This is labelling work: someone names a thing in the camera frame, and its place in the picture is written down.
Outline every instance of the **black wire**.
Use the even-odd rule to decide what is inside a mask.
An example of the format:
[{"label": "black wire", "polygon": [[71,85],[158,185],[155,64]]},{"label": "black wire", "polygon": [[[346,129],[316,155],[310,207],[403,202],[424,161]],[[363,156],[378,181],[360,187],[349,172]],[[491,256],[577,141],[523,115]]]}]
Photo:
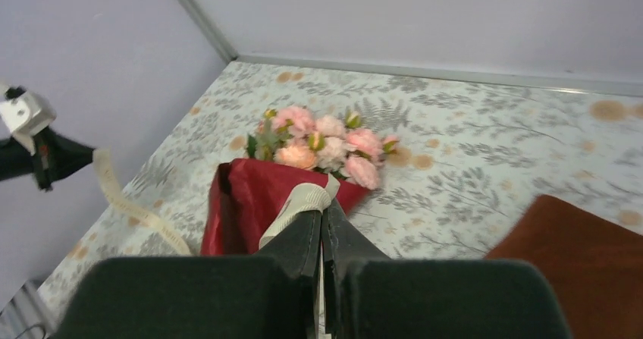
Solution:
[{"label": "black wire", "polygon": [[18,334],[16,337],[14,337],[14,339],[20,339],[20,337],[25,335],[28,331],[32,331],[35,328],[38,328],[38,329],[40,329],[42,331],[42,337],[40,337],[40,339],[45,339],[45,337],[47,336],[47,328],[45,328],[45,326],[43,324],[31,325],[29,328],[26,328],[26,329],[22,330],[22,332],[20,334]]}]

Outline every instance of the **gray wall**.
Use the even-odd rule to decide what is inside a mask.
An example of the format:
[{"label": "gray wall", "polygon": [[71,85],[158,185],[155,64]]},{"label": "gray wall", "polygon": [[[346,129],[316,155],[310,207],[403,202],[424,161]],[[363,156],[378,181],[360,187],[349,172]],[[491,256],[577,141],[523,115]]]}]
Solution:
[{"label": "gray wall", "polygon": [[[123,183],[224,67],[176,0],[0,0],[0,24],[0,78],[48,97],[58,132],[111,148]],[[86,168],[51,193],[29,178],[2,182],[0,206],[3,307],[107,204]]]},{"label": "gray wall", "polygon": [[242,55],[643,80],[643,0],[198,1]]}]

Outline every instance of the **red cloth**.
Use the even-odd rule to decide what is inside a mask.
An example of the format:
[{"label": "red cloth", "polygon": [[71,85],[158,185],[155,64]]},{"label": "red cloth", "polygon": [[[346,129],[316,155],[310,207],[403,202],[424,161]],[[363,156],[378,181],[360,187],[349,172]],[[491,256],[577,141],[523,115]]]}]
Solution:
[{"label": "red cloth", "polygon": [[[209,194],[201,254],[252,254],[298,184],[326,186],[328,176],[257,159],[220,164]],[[348,214],[370,190],[340,181],[337,201]]]}]

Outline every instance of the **floral pattern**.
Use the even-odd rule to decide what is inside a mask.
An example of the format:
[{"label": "floral pattern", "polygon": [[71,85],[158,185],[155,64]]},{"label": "floral pattern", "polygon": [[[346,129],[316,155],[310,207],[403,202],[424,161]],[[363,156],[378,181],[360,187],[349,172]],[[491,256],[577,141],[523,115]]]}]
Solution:
[{"label": "floral pattern", "polygon": [[[351,222],[394,258],[480,258],[539,194],[643,234],[643,104],[380,74],[231,63],[187,112],[125,194],[166,218],[194,252],[217,165],[243,156],[267,108],[359,110],[402,142]],[[109,208],[41,286],[60,316],[79,280],[112,256],[172,254]]]}]

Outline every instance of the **floral tablecloth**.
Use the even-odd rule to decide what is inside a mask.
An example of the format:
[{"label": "floral tablecloth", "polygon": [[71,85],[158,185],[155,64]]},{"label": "floral tablecloth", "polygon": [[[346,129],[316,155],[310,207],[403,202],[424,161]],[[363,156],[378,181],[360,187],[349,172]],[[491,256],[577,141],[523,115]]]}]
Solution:
[{"label": "floral tablecloth", "polygon": [[[384,187],[350,217],[394,258],[478,258],[550,194],[643,234],[643,99],[231,63],[125,187],[199,251],[219,163],[243,155],[267,108],[346,107],[402,138]],[[60,316],[101,259],[167,255],[139,221],[107,209],[39,289]]]}]

